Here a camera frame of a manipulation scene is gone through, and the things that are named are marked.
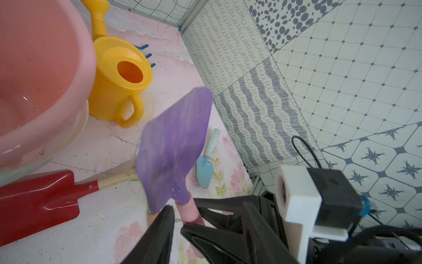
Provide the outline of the purple shovel pink handle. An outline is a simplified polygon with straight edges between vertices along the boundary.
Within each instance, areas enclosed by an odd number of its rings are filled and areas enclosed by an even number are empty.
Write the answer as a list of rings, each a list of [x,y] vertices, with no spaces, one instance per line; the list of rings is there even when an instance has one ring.
[[[135,171],[152,214],[173,199],[183,223],[204,225],[186,176],[203,151],[212,104],[211,90],[197,87],[145,125]]]

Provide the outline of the yellow watering can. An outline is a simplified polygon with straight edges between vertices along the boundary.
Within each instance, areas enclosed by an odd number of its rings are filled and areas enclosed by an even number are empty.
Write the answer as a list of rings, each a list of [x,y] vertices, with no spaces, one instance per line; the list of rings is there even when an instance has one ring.
[[[144,115],[141,93],[153,80],[147,57],[134,45],[109,36],[105,14],[108,1],[82,1],[90,12],[96,76],[89,95],[89,113],[130,128]]]

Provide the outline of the light blue trowel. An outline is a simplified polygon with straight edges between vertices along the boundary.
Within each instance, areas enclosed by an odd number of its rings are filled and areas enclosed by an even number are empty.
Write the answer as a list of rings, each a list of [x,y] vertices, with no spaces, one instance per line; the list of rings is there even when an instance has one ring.
[[[214,148],[217,145],[218,138],[221,131],[214,129],[209,140],[204,156],[200,156],[197,160],[197,181],[203,189],[207,189],[210,185],[212,175],[214,173],[214,166],[210,162]]]

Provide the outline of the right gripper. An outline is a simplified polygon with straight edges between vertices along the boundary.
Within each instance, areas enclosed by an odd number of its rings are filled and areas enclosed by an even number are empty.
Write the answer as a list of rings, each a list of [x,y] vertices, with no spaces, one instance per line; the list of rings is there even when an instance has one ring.
[[[243,203],[249,202],[256,207],[278,237],[284,236],[276,198],[271,192],[225,199],[195,198],[194,202],[204,220],[217,229],[235,233],[242,233],[242,207]]]

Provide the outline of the red shovel wooden handle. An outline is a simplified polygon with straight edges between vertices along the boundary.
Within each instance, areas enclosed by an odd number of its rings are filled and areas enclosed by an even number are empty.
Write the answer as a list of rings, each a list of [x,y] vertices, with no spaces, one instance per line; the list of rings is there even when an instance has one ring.
[[[78,200],[128,181],[134,170],[76,183],[72,171],[23,180],[1,187],[1,245],[5,246],[78,217]]]

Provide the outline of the blue rake yellow handle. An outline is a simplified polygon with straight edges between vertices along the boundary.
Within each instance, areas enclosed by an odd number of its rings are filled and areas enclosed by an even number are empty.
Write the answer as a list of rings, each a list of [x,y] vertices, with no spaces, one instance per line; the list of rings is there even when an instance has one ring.
[[[135,52],[135,58],[133,58],[134,62],[137,62],[137,63],[147,63],[147,62],[149,62],[151,68],[156,66],[155,63],[151,63],[149,61],[149,58],[152,56],[152,54],[151,53],[148,53],[148,54],[144,53],[144,50],[149,47],[149,44],[144,44],[143,46],[134,45],[134,47],[138,49],[138,52]]]

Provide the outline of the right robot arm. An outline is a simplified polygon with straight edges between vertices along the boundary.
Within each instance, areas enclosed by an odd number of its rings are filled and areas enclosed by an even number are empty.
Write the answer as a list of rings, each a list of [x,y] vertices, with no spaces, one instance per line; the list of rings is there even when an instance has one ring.
[[[276,196],[264,192],[227,199],[196,199],[209,226],[186,224],[181,234],[211,264],[296,264],[290,231]],[[405,249],[399,237],[420,245],[421,232],[386,225],[350,235],[345,242],[320,236],[304,239],[307,264],[419,264],[420,250]]]

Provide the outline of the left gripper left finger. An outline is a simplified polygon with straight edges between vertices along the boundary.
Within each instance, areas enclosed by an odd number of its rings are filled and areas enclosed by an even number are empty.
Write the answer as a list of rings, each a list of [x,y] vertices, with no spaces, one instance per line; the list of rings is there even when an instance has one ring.
[[[168,264],[174,224],[174,209],[166,205],[122,264]]]

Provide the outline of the pink plastic bucket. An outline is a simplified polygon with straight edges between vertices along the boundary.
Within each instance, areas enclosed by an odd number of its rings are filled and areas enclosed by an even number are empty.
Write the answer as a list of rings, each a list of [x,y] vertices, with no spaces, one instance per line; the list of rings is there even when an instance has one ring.
[[[1,2],[1,185],[85,106],[96,72],[90,33],[70,1]]]

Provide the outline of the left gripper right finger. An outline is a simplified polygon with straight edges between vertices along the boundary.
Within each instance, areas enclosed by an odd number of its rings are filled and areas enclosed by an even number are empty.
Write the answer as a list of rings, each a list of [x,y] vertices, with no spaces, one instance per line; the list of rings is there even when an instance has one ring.
[[[210,264],[295,264],[270,225],[252,203],[242,205],[242,233],[185,224],[181,235]]]

